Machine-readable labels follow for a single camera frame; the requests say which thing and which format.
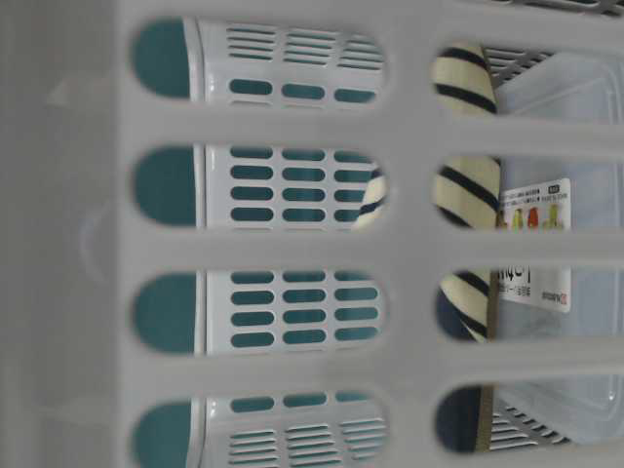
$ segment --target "white plastic basket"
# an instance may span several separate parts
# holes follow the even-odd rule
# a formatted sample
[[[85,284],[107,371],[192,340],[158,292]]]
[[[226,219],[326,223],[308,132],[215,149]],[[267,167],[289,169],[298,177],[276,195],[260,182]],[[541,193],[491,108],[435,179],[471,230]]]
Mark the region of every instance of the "white plastic basket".
[[[195,19],[184,31],[196,101],[358,111],[383,84],[383,56],[362,35]],[[255,231],[349,230],[373,169],[348,148],[195,145],[194,161],[198,228]],[[259,292],[270,298],[254,299]],[[370,277],[330,269],[201,272],[197,298],[199,355],[336,351],[364,344],[385,321]],[[345,321],[341,311],[361,313]],[[294,408],[265,398],[277,404],[239,413],[231,400],[193,401],[187,468],[362,466],[383,446],[384,417],[367,398],[304,398]]]

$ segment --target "ventilation slot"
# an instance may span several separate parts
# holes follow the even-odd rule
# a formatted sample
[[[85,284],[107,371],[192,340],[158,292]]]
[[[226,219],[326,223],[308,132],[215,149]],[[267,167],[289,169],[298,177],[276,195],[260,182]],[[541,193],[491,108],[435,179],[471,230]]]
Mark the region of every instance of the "ventilation slot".
[[[230,154],[235,158],[270,159],[273,156],[273,148],[268,146],[232,146]]]
[[[285,98],[320,100],[325,97],[325,90],[319,86],[288,84],[282,87]]]
[[[273,190],[268,187],[234,187],[230,195],[234,200],[264,202],[273,199]]]
[[[290,427],[286,430],[286,441],[292,468],[342,464],[327,424]]]
[[[338,102],[349,102],[352,104],[366,104],[374,100],[376,94],[373,91],[351,90],[340,88],[336,90],[333,97]]]
[[[381,418],[345,421],[340,429],[351,458],[358,461],[375,457],[386,439],[386,425]]]
[[[333,218],[338,222],[355,222],[360,215],[360,210],[338,210]]]
[[[486,56],[491,69],[492,84],[497,87],[536,66],[552,54],[486,47]]]
[[[235,221],[270,221],[273,219],[273,212],[268,208],[235,208],[231,213]]]
[[[234,178],[246,180],[268,180],[273,176],[268,166],[234,166],[230,173]]]
[[[287,34],[284,61],[325,66],[332,56],[336,35],[333,32],[291,29]]]
[[[322,202],[325,192],[320,188],[287,188],[282,192],[287,202]]]
[[[271,60],[275,50],[275,28],[236,24],[227,28],[227,51],[234,59]]]
[[[346,164],[370,164],[371,160],[366,156],[353,151],[336,151],[333,153],[333,159],[338,163]]]
[[[232,80],[230,91],[240,95],[268,96],[273,93],[273,85],[268,81],[258,80]]]
[[[544,10],[567,13],[585,13],[619,18],[622,16],[622,2],[608,0],[492,0],[503,5],[525,5]]]
[[[371,171],[336,171],[333,175],[338,182],[344,183],[367,183],[371,179]]]
[[[323,210],[306,210],[303,208],[290,208],[284,210],[284,221],[288,222],[321,222],[325,219]]]
[[[366,37],[354,36],[347,41],[338,66],[376,72],[383,68],[383,55]]]
[[[230,408],[234,412],[256,412],[272,410],[275,402],[271,397],[240,398],[232,400]]]
[[[231,304],[223,326],[232,334],[213,339],[243,352],[350,348],[374,338],[384,319],[379,287],[359,271],[237,271],[224,280],[213,288]]]
[[[327,400],[328,397],[325,393],[287,395],[284,397],[284,406],[286,408],[316,407],[324,405]]]
[[[340,203],[362,203],[364,190],[336,190],[333,198]]]
[[[369,399],[369,396],[361,392],[336,392],[335,399],[339,403],[362,402]]]
[[[568,438],[501,401],[495,403],[491,432],[492,451],[569,443]]]
[[[239,432],[230,436],[229,465],[280,468],[275,431]]]
[[[289,161],[323,161],[325,151],[322,149],[285,149],[282,151],[282,156]]]
[[[290,181],[320,182],[325,179],[325,172],[322,169],[286,168],[282,177]]]

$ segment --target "striped towel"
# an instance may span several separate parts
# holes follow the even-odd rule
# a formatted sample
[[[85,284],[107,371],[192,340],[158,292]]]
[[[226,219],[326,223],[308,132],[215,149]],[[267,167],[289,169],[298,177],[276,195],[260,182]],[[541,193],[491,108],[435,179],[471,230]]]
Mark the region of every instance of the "striped towel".
[[[488,64],[480,46],[453,44],[435,60],[432,78],[441,101],[451,111],[473,115],[496,113]],[[488,156],[457,156],[435,176],[433,200],[441,214],[456,226],[493,229],[499,188],[498,160]],[[354,228],[364,227],[379,216],[385,195],[385,177],[375,169]],[[441,283],[441,308],[445,313],[452,311],[469,336],[479,342],[491,337],[493,332],[488,329],[490,276],[488,270],[462,271],[447,276]]]

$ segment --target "rectangular hole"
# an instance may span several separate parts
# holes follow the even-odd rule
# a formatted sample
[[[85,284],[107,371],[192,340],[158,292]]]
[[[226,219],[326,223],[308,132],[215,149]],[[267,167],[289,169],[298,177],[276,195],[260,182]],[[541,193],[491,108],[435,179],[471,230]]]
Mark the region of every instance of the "rectangular hole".
[[[251,431],[251,432],[239,432],[232,434],[230,439],[248,439],[250,437],[267,437],[275,434],[275,431]]]
[[[286,188],[282,192],[288,202],[322,202],[325,192],[320,188]]]
[[[327,424],[316,424],[316,425],[305,425],[305,426],[294,426],[290,427],[286,430],[287,434],[295,433],[295,432],[305,432],[305,431],[318,431],[322,429],[329,429],[330,426]]]
[[[235,285],[258,285],[271,283],[275,275],[271,271],[235,271],[230,278]]]
[[[288,290],[283,294],[284,301],[290,304],[300,302],[321,302],[326,294],[323,290]]]
[[[230,91],[241,95],[268,96],[273,92],[273,85],[268,81],[236,79],[230,81]]]
[[[254,54],[238,54],[238,53],[231,52],[230,56],[233,57],[234,59],[271,60],[270,56],[261,56],[261,55],[254,55]]]
[[[273,219],[273,212],[268,208],[235,208],[231,216],[235,221],[265,222]]]
[[[230,173],[234,178],[247,180],[268,180],[273,176],[268,166],[234,166]]]
[[[339,270],[333,274],[337,281],[368,281],[371,275],[362,271]]]
[[[320,182],[325,179],[325,172],[322,169],[313,168],[285,168],[282,171],[285,180]]]
[[[336,190],[333,198],[341,203],[362,203],[364,190]]]
[[[267,36],[275,35],[275,31],[273,30],[267,30],[267,29],[261,29],[261,28],[255,28],[255,27],[238,27],[238,26],[228,27],[227,32],[246,33],[246,34],[265,34]]]
[[[287,331],[283,339],[286,344],[310,344],[325,341],[327,335],[322,330]]]
[[[378,316],[379,312],[375,307],[342,307],[335,311],[335,318],[340,322],[375,320]]]
[[[283,274],[284,281],[287,283],[320,282],[325,280],[325,276],[322,270],[285,271]]]
[[[378,330],[375,327],[357,327],[352,329],[338,329],[335,331],[335,339],[338,341],[359,341],[371,339],[377,336]]]
[[[323,210],[289,208],[284,210],[283,218],[288,222],[321,222],[325,219]]]
[[[320,86],[289,83],[282,87],[282,95],[285,98],[320,100],[325,96],[325,90]]]
[[[284,54],[286,54],[287,56],[309,56],[309,57],[319,57],[323,59],[328,59],[330,57],[329,54],[324,54],[322,52],[308,52],[308,51],[301,51],[301,50],[297,50],[297,51],[286,50]]]
[[[237,312],[232,315],[235,327],[257,327],[271,325],[275,320],[271,312]]]
[[[284,397],[284,406],[286,408],[316,407],[324,405],[327,400],[328,397],[325,393],[287,395]]]
[[[336,210],[333,218],[338,222],[354,222],[360,215],[360,210]]]
[[[235,158],[270,159],[273,148],[269,146],[232,146],[230,154]]]
[[[274,406],[275,401],[271,397],[240,398],[230,402],[230,407],[234,412],[267,411]]]
[[[271,291],[238,291],[232,294],[234,305],[270,304],[275,295]]]
[[[366,183],[371,179],[371,171],[339,170],[333,175],[338,182]]]
[[[326,61],[321,61],[321,60],[313,60],[311,58],[292,58],[292,57],[286,57],[284,58],[284,61],[286,63],[301,63],[301,64],[306,64],[306,65],[326,65],[327,62]]]
[[[289,41],[286,43],[287,47],[309,47],[312,49],[322,49],[325,51],[331,50],[332,46],[329,46],[327,44],[310,44],[310,43],[306,43],[306,42],[299,42],[299,41]]]
[[[275,337],[269,332],[237,333],[232,336],[231,343],[235,348],[256,348],[270,346]]]
[[[327,460],[323,462],[312,461],[309,463],[292,462],[291,467],[296,468],[324,468],[326,466],[341,465],[342,460]]]
[[[362,392],[336,392],[335,398],[338,402],[348,403],[348,402],[362,402],[364,400],[368,400],[369,396],[366,393]]]
[[[310,451],[308,453],[294,453],[290,456],[291,459],[299,459],[299,458],[313,458],[313,457],[323,457],[323,456],[334,456],[338,454],[338,450],[331,449],[331,450],[313,450]],[[317,465],[315,466],[323,466],[323,464],[325,464],[325,461],[319,462]]]
[[[244,46],[244,45],[231,45],[228,46],[230,51],[256,51],[256,52],[273,52],[273,49],[270,47],[261,47],[261,46]]]
[[[328,34],[312,33],[312,32],[290,32],[289,37],[292,39],[313,39],[317,41],[335,41],[335,37]]]
[[[372,70],[378,70],[378,67],[371,67]],[[355,104],[364,104],[371,102],[375,98],[376,94],[373,91],[365,90],[351,90],[351,89],[339,89],[333,94],[333,97],[338,102],[351,102]]]
[[[332,432],[329,429],[328,430],[319,429],[317,431],[295,433],[295,434],[289,434],[287,436],[289,443],[301,442],[301,441],[305,441],[306,443],[309,443],[309,441],[321,441],[321,440],[326,441],[327,439],[331,439],[331,438],[332,438]]]
[[[364,154],[356,153],[355,151],[336,151],[333,153],[333,159],[338,163],[354,163],[354,164],[370,164],[369,159]]]
[[[308,441],[295,441],[289,442],[288,448],[290,450],[305,450],[305,449],[321,449],[323,447],[331,447],[333,446],[333,441],[329,442],[315,442],[314,440],[311,442]]]
[[[230,42],[257,42],[260,44],[275,44],[273,39],[258,39],[256,37],[245,37],[245,36],[230,36],[228,37]]]
[[[284,322],[287,324],[313,324],[323,322],[327,314],[322,309],[287,310],[284,313]]]
[[[333,294],[337,300],[373,300],[379,296],[375,288],[341,288]]]
[[[234,187],[230,191],[234,200],[268,201],[273,198],[273,189],[269,187]]]
[[[282,156],[289,161],[323,161],[325,151],[322,149],[286,148],[282,151]]]

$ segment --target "white plastic grid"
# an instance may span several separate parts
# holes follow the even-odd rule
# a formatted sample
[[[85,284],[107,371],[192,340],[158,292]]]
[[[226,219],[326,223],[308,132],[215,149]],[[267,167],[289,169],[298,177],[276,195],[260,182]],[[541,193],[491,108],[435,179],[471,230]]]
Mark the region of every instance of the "white plastic grid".
[[[528,449],[568,443],[569,439],[530,415],[510,407],[502,400],[494,400],[490,450]]]
[[[620,18],[624,13],[622,0],[490,0],[501,5],[545,8],[559,12],[584,15],[602,15]],[[545,51],[519,51],[495,46],[487,47],[487,58],[491,68],[494,87],[502,85],[536,66],[552,55]]]
[[[209,354],[330,351],[360,346],[381,331],[383,297],[366,277],[331,270],[258,276],[266,280],[208,275]]]
[[[376,402],[318,393],[302,397],[323,397],[322,402],[294,407],[300,397],[259,399],[265,407],[244,412],[231,409],[237,402],[212,402],[218,417],[211,424],[202,466],[363,467],[383,450],[388,428]]]
[[[417,176],[419,171],[416,169],[417,166],[415,163],[410,162],[410,158],[405,157],[405,154],[410,150],[409,143],[414,138],[418,138],[420,144],[424,144],[425,147],[428,148],[426,153],[431,155],[423,156],[417,160],[418,165],[421,166],[421,172],[426,174],[430,174],[429,170],[433,171],[436,164],[442,161],[444,153],[448,154],[446,150],[454,148],[468,148],[469,150],[479,151],[508,145],[510,150],[517,150],[521,153],[537,152],[543,149],[546,153],[563,155],[579,142],[581,145],[576,146],[577,148],[593,147],[597,142],[596,136],[601,135],[604,137],[602,139],[602,150],[597,150],[593,154],[600,153],[602,157],[616,154],[616,145],[614,143],[621,142],[621,138],[613,132],[605,130],[597,131],[597,129],[591,126],[574,129],[574,132],[571,132],[557,125],[543,126],[540,124],[540,126],[542,126],[542,129],[540,129],[539,126],[531,123],[517,124],[514,122],[512,126],[509,123],[491,124],[473,122],[468,124],[466,122],[453,120],[450,124],[453,129],[456,130],[456,133],[442,144],[441,141],[436,138],[435,133],[429,136],[426,134],[427,131],[435,129],[437,125],[444,122],[441,121],[439,117],[439,111],[436,112],[435,110],[437,107],[435,106],[433,98],[425,97],[427,96],[425,92],[427,80],[424,78],[417,78],[417,73],[411,73],[415,71],[413,67],[416,63],[424,67],[430,57],[430,55],[425,52],[424,48],[422,48],[420,52],[414,48],[413,44],[418,43],[418,38],[428,37],[440,39],[441,34],[449,35],[452,31],[456,33],[457,31],[466,32],[472,30],[475,35],[483,35],[491,39],[492,36],[496,36],[497,34],[502,36],[501,28],[504,27],[507,31],[507,36],[505,36],[507,39],[519,39],[521,32],[517,26],[513,25],[513,19],[520,20],[523,23],[522,26],[526,26],[522,33],[524,35],[528,34],[526,37],[528,37],[532,43],[543,43],[548,46],[557,47],[560,46],[565,39],[568,44],[571,45],[579,45],[594,50],[604,46],[606,49],[614,51],[615,45],[611,40],[613,34],[615,34],[616,28],[608,26],[603,31],[602,38],[595,33],[589,32],[574,37],[573,34],[566,33],[566,29],[568,27],[581,25],[579,19],[555,19],[555,17],[548,17],[548,20],[544,19],[542,23],[540,23],[540,20],[532,14],[520,14],[518,12],[509,14],[492,13],[496,16],[498,22],[496,26],[491,26],[488,25],[488,20],[482,17],[483,13],[488,13],[485,7],[478,6],[473,8],[463,5],[458,6],[458,4],[452,6],[450,3],[446,3],[445,19],[442,17],[442,10],[436,9],[433,3],[427,3],[426,6],[423,7],[419,13],[421,18],[430,21],[431,27],[427,27],[427,23],[424,22],[423,19],[417,19],[416,16],[413,15],[406,16],[401,20],[401,17],[397,16],[396,9],[406,12],[410,11],[410,6],[399,1],[391,5],[394,9],[388,8],[387,5],[384,6],[384,10],[390,12],[394,10],[392,15],[390,13],[384,14],[380,9],[374,7],[372,3],[365,2],[359,5],[360,10],[357,8],[349,8],[356,7],[354,4],[345,4],[343,5],[344,11],[342,14],[340,13],[340,11],[342,11],[340,9],[340,11],[331,11],[330,16],[321,13],[321,9],[327,8],[328,6],[323,3],[324,2],[320,2],[320,5],[315,6],[313,10],[306,12],[310,14],[306,21],[319,21],[320,23],[324,23],[324,20],[326,20],[327,23],[330,24],[337,24],[338,22],[358,24],[375,34],[379,33],[379,36],[383,37],[383,40],[380,41],[382,42],[382,46],[392,50],[393,54],[397,56],[397,60],[394,62],[396,66],[396,69],[394,69],[396,80],[389,86],[387,90],[388,98],[383,105],[384,108],[392,110],[392,122],[394,124],[397,122],[405,122],[406,120],[402,119],[408,117],[408,112],[413,111],[415,108],[418,108],[419,112],[422,112],[422,115],[428,115],[428,118],[431,119],[429,123],[424,123],[426,122],[424,119],[422,122],[419,121],[422,123],[422,128],[420,129],[418,129],[418,126],[409,126],[409,128],[405,127],[399,131],[402,127],[395,127],[395,132],[389,132],[387,134],[393,137],[391,140],[383,136],[383,129],[390,130],[387,127],[379,129],[379,132],[374,133],[375,138],[363,137],[359,140],[361,145],[370,149],[371,154],[375,154],[375,152],[378,152],[384,146],[386,148],[394,147],[397,150],[394,155],[389,153],[384,161],[388,174],[394,177],[393,182],[396,187],[399,187],[396,190],[403,191],[412,189],[418,193],[417,187],[425,187],[427,185],[425,177]],[[275,8],[273,11],[275,12],[274,16],[276,20],[286,20],[296,13],[293,7],[289,7],[285,2],[273,2],[271,6]],[[199,5],[195,5],[195,9],[203,10]],[[215,2],[205,13],[208,14],[210,10],[215,10],[220,15],[226,13],[236,14],[236,9],[228,8],[220,2]],[[378,14],[374,15],[374,20],[372,17],[367,18],[367,16],[372,13]],[[246,11],[244,16],[246,18],[249,16],[261,17],[261,11],[258,9],[254,10],[254,7],[251,7]],[[457,26],[457,22],[453,21],[453,19],[458,19],[460,17],[462,17],[463,26],[459,28],[450,27],[451,25]],[[137,17],[134,15],[127,15],[124,22],[130,21],[130,24],[134,24],[133,21],[136,19]],[[526,20],[528,19],[536,21],[527,23]],[[538,26],[542,26],[544,21],[550,23],[552,27],[540,29]],[[441,28],[437,33],[432,29],[434,25]],[[408,91],[408,80],[405,78],[407,76],[410,77],[409,82],[412,86],[411,93]],[[399,93],[401,95],[401,100],[393,97],[395,93],[397,93],[397,90],[405,91],[404,93]],[[137,103],[132,100],[126,103],[129,109],[134,108],[131,106],[133,102]],[[145,106],[149,106],[149,104],[146,104],[146,102],[143,105],[139,104],[136,109],[146,110]],[[159,103],[154,106],[154,108],[159,107],[162,107],[165,112],[167,112],[166,109],[169,108],[164,103]],[[170,110],[172,115],[177,115],[176,111]],[[328,116],[326,123],[316,124],[318,125],[317,130],[321,132],[321,135],[324,135],[322,138],[324,142],[323,146],[336,147],[337,145],[335,143],[338,140],[351,139],[355,136],[360,136],[362,132],[366,133],[366,129],[371,130],[372,121],[376,124],[383,121],[379,119],[379,112],[382,111],[378,110],[376,114],[372,114],[375,117],[374,119],[358,119],[357,130],[350,126],[349,120],[344,118],[344,116]],[[277,117],[279,117],[280,121],[284,121],[288,115],[288,117],[296,119],[297,122],[288,125],[289,130],[292,130],[292,132],[287,136],[280,137],[279,140],[282,143],[286,140],[287,144],[295,145],[304,145],[311,141],[309,136],[305,136],[305,131],[301,128],[305,127],[305,124],[310,123],[308,121],[309,119],[300,115],[297,116],[290,113],[273,115],[269,113],[267,114],[267,121],[260,131],[251,131],[251,135],[240,137],[235,136],[231,130],[228,131],[228,126],[233,123],[234,117],[242,120],[250,119],[252,114],[253,117],[255,117],[254,112],[249,112],[248,110],[243,112],[230,112],[217,107],[213,110],[202,111],[201,114],[201,125],[199,120],[188,118],[185,119],[185,122],[187,124],[190,123],[190,128],[185,128],[183,130],[181,127],[178,127],[173,131],[172,129],[174,127],[171,127],[166,131],[166,136],[177,135],[177,138],[197,138],[199,136],[199,130],[202,129],[204,138],[225,138],[232,144],[249,143],[251,138],[258,140],[258,137],[261,136],[266,136],[267,139],[275,139],[278,133],[274,133],[273,131],[277,130]],[[130,119],[133,115],[134,114],[131,112],[125,119]],[[218,119],[222,119],[220,123],[217,122],[217,115]],[[167,117],[163,117],[161,121],[162,120],[168,121]],[[214,124],[214,128],[207,130],[209,124]],[[333,131],[332,126],[339,126],[340,129],[338,130],[338,128],[336,128],[335,131]],[[488,139],[485,136],[487,133],[492,132],[492,128],[496,129],[497,132],[493,132],[495,137]],[[140,150],[144,144],[153,139],[147,137],[151,133],[149,126],[138,125],[134,128],[134,131],[134,144],[129,144],[128,147],[124,146],[124,149]],[[568,134],[569,138],[562,138],[564,143],[558,146],[557,149],[553,149],[551,145],[546,144],[553,136],[563,137]],[[392,145],[387,145],[390,141],[394,141],[394,143]],[[274,371],[272,373],[268,372],[269,369],[271,369],[268,367],[268,360],[263,357],[255,357],[249,359],[245,365],[239,365],[240,369],[250,370],[253,368],[253,375],[256,377],[265,374],[265,372],[271,373],[272,378],[270,381],[266,378],[259,378],[253,383],[253,386],[256,388],[269,390],[280,387],[300,386],[312,381],[319,382],[319,374],[312,370],[323,370],[322,374],[327,377],[321,378],[320,380],[322,380],[323,383],[327,383],[329,387],[344,382],[366,383],[368,387],[374,389],[375,392],[387,397],[383,399],[384,404],[387,405],[389,409],[392,422],[398,425],[400,431],[391,442],[390,449],[387,450],[387,456],[384,457],[385,462],[390,463],[390,466],[403,466],[403,464],[408,462],[417,446],[418,454],[424,463],[438,463],[440,466],[451,466],[455,462],[459,462],[457,460],[453,461],[453,459],[445,458],[440,451],[436,449],[435,445],[429,444],[430,440],[427,439],[428,431],[425,428],[422,428],[422,431],[416,431],[422,439],[415,438],[413,436],[413,431],[410,431],[410,428],[413,428],[414,424],[418,424],[416,421],[430,420],[426,416],[432,413],[435,408],[435,403],[438,401],[441,394],[444,390],[449,389],[451,385],[461,381],[473,381],[474,379],[519,378],[520,376],[528,375],[546,376],[552,373],[571,371],[594,371],[595,368],[592,369],[593,363],[596,362],[596,359],[599,357],[603,358],[601,360],[603,370],[609,369],[617,371],[622,369],[622,362],[621,357],[618,358],[616,354],[616,343],[609,343],[609,341],[603,340],[582,339],[578,342],[570,343],[574,345],[576,351],[581,351],[581,353],[574,353],[574,359],[571,359],[569,357],[569,349],[564,352],[562,348],[558,349],[556,347],[556,345],[561,346],[561,343],[558,342],[540,343],[538,345],[531,345],[530,347],[522,344],[505,343],[504,345],[495,345],[496,352],[494,352],[491,347],[470,348],[451,344],[443,340],[441,341],[439,340],[440,335],[434,332],[428,339],[426,331],[432,332],[435,330],[433,321],[426,319],[428,315],[426,313],[408,314],[404,312],[410,310],[410,305],[413,307],[415,303],[418,303],[415,299],[419,295],[427,296],[427,291],[431,293],[435,290],[436,280],[428,280],[428,278],[430,276],[439,278],[441,274],[450,269],[457,262],[488,264],[521,260],[526,261],[530,259],[531,261],[541,264],[546,264],[546,262],[562,264],[568,261],[575,263],[591,259],[602,264],[613,264],[613,262],[619,261],[617,259],[617,254],[613,255],[614,252],[617,252],[617,249],[609,250],[608,248],[618,247],[621,241],[618,241],[615,237],[605,235],[603,237],[604,241],[602,246],[606,248],[606,250],[603,253],[598,253],[595,249],[590,247],[589,242],[585,242],[590,240],[588,238],[577,237],[575,239],[568,239],[569,236],[562,236],[565,237],[565,242],[561,242],[561,239],[553,240],[547,239],[545,236],[536,235],[533,236],[529,242],[519,239],[503,240],[500,237],[495,237],[495,234],[479,233],[466,235],[465,233],[445,232],[444,229],[442,229],[442,222],[437,220],[430,210],[428,200],[424,201],[426,197],[422,198],[423,201],[410,199],[410,204],[407,202],[402,203],[400,197],[395,198],[395,207],[390,208],[386,212],[384,217],[385,222],[383,224],[378,223],[379,227],[372,228],[368,233],[363,233],[360,236],[352,238],[349,244],[344,242],[344,240],[340,240],[340,238],[335,235],[328,235],[323,238],[323,240],[315,238],[314,236],[302,236],[295,239],[294,237],[284,235],[274,236],[273,238],[258,235],[254,238],[254,247],[256,249],[260,248],[261,252],[247,256],[247,254],[250,254],[252,251],[245,249],[245,237],[237,235],[231,236],[229,234],[228,237],[224,237],[223,234],[216,232],[208,242],[199,241],[196,236],[192,235],[185,241],[184,239],[188,234],[173,236],[176,243],[179,241],[179,244],[176,245],[175,255],[167,254],[167,250],[161,250],[160,254],[155,255],[157,258],[141,263],[140,267],[130,267],[130,265],[125,263],[125,268],[123,269],[125,274],[122,275],[122,282],[120,284],[122,285],[123,291],[126,289],[132,291],[137,283],[140,283],[138,280],[144,279],[146,276],[145,273],[149,271],[159,270],[165,265],[169,267],[184,266],[193,268],[200,263],[200,261],[191,254],[197,254],[196,249],[193,247],[194,245],[201,246],[203,250],[201,258],[204,259],[204,261],[210,260],[210,263],[215,266],[228,265],[238,268],[243,264],[247,267],[265,265],[271,262],[271,258],[275,258],[271,255],[276,252],[275,247],[277,247],[276,243],[278,242],[282,245],[283,249],[285,248],[285,254],[282,255],[279,260],[280,266],[283,267],[301,265],[304,264],[306,260],[308,263],[313,263],[314,265],[322,264],[322,262],[328,260],[351,266],[363,266],[364,263],[373,265],[371,269],[374,270],[375,277],[383,278],[382,281],[384,285],[387,285],[388,289],[392,292],[393,310],[396,307],[398,310],[402,311],[395,325],[389,329],[386,339],[383,339],[379,346],[372,348],[370,352],[360,354],[357,358],[355,355],[345,355],[343,357],[336,357],[335,359],[332,358],[331,361],[326,361],[320,357],[307,357],[294,359],[290,362],[287,360],[272,359],[271,368]],[[411,245],[412,239],[404,238],[404,236],[400,234],[400,229],[384,227],[388,225],[394,225],[395,227],[405,226],[399,221],[398,213],[402,214],[402,219],[404,219],[403,216],[406,214],[414,215],[415,219],[419,219],[417,225],[410,225],[411,233],[415,232],[420,234],[420,236],[418,236],[420,247],[415,249],[413,254],[406,254],[410,251],[409,246]],[[167,245],[166,241],[159,241],[158,236],[150,235],[150,229],[142,225],[140,221],[132,221],[132,219],[133,217],[131,215],[128,217],[122,215],[122,227],[128,227],[128,224],[135,226],[136,230],[143,234],[143,236],[141,236],[143,240],[146,235],[147,238],[152,241],[150,243],[151,248],[159,247],[159,245],[165,247]],[[130,234],[130,231],[126,231],[125,229],[122,229],[122,232]],[[457,246],[461,245],[461,249],[454,248],[454,242],[457,243]],[[557,245],[555,242],[559,242],[558,249],[552,249]],[[377,253],[366,249],[371,243],[377,245]],[[138,243],[133,243],[133,245],[136,249],[130,249],[128,252],[133,252],[132,256],[139,255],[139,257],[144,258],[144,249],[142,249]],[[304,252],[299,250],[304,246],[307,246],[307,250],[312,249],[315,254],[318,255],[314,259],[311,259],[308,255],[297,254],[297,252]],[[229,257],[230,255],[226,254],[228,247],[240,247],[241,249],[238,251],[239,258]],[[404,258],[398,258],[395,254],[392,254],[396,249],[401,250]],[[245,258],[244,261],[240,258],[240,254],[243,254],[242,256]],[[422,264],[418,263],[418,261],[422,259],[427,259],[426,264],[431,266],[433,271],[432,269],[428,269],[425,273],[424,268],[419,269],[414,267],[416,264]],[[410,276],[409,282],[402,281],[401,275],[393,274],[394,269],[403,270],[403,273],[408,271],[413,273]],[[418,340],[418,344],[416,345],[412,340],[412,336],[410,338],[408,338],[408,336],[410,332],[418,329],[421,329],[419,332],[421,340]],[[417,360],[411,358],[411,356],[414,355],[414,351],[418,349],[424,351],[427,347],[429,347],[430,350],[435,349],[437,352],[429,354],[429,357],[427,357],[427,353],[422,353],[420,354],[422,358]],[[395,356],[397,358],[403,356],[403,359],[397,360],[397,364],[401,363],[401,365],[393,367],[392,370],[385,368],[382,362],[390,356]],[[433,366],[434,362],[438,363],[440,359],[444,361],[445,366],[435,369]],[[364,361],[368,363],[367,368],[372,368],[374,371],[364,371],[364,368],[357,365],[354,368],[348,366],[348,364],[360,364]],[[134,367],[137,364],[137,359],[129,359],[124,362],[126,363],[124,368]],[[141,403],[139,405],[138,402],[135,401],[135,405],[131,406],[133,410],[129,411],[129,413],[125,413],[124,420],[129,418],[129,420],[132,421],[141,410],[144,410],[146,406],[154,401],[160,401],[172,395],[192,392],[193,389],[196,389],[197,385],[201,383],[206,384],[202,385],[202,392],[221,393],[224,391],[233,391],[236,393],[236,383],[249,381],[249,375],[246,379],[240,379],[240,377],[236,376],[237,372],[233,372],[232,368],[229,366],[233,364],[231,361],[201,361],[201,364],[197,365],[186,362],[183,366],[184,371],[175,372],[176,379],[159,387],[158,391],[150,391],[146,386],[147,383],[153,382],[154,380],[160,381],[161,383],[164,382],[162,379],[158,379],[152,374],[152,372],[158,369],[158,366],[149,366],[149,362],[150,358],[147,356],[145,359],[142,359],[142,363],[147,366],[142,367],[141,376],[147,378],[145,378],[142,385],[138,386],[140,390],[144,390],[144,392],[141,391],[139,393]],[[227,372],[224,371],[226,365],[228,365]],[[413,377],[409,377],[409,375],[417,375],[419,373],[422,375],[423,372],[430,376],[431,379],[421,379],[420,382],[418,382]],[[202,376],[206,373],[211,374],[210,381]],[[314,375],[314,378],[310,379],[306,375]],[[430,383],[424,383],[423,380],[428,380]],[[402,383],[401,385],[392,383],[399,381]],[[125,438],[126,435],[127,432],[122,431],[120,437]],[[524,464],[540,460],[543,462],[550,462],[551,464],[565,463],[566,466],[583,466],[584,463],[589,461],[587,453],[587,451],[585,454],[575,453],[574,457],[566,456],[562,453],[557,453],[554,456],[550,453],[539,453],[534,456],[523,455],[522,460],[519,458],[510,458],[510,466],[518,466],[521,462]],[[614,463],[616,462],[617,453],[617,448],[606,450],[602,455],[602,462],[608,466],[616,466]],[[489,463],[492,463],[492,466],[494,466],[494,460],[488,461],[479,459],[478,462],[480,466],[488,466]],[[471,461],[462,460],[461,463],[463,466],[466,466],[470,465]]]

